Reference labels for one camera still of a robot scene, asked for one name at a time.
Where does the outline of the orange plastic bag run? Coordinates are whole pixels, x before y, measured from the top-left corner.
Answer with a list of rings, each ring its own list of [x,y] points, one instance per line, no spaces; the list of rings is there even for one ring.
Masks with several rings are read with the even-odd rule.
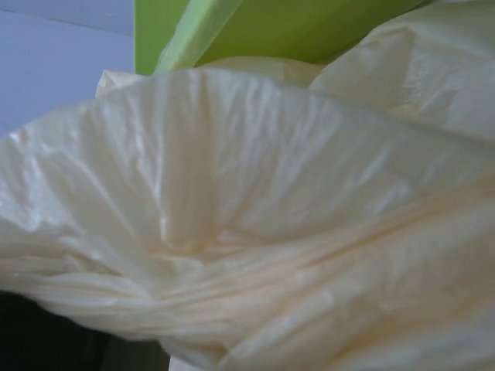
[[[104,73],[1,140],[1,287],[182,370],[492,370],[494,3]]]

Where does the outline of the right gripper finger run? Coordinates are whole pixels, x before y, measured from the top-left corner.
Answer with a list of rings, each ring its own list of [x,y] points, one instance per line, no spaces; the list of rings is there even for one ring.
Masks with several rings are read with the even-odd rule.
[[[129,342],[1,293],[2,370],[167,370],[157,342]]]

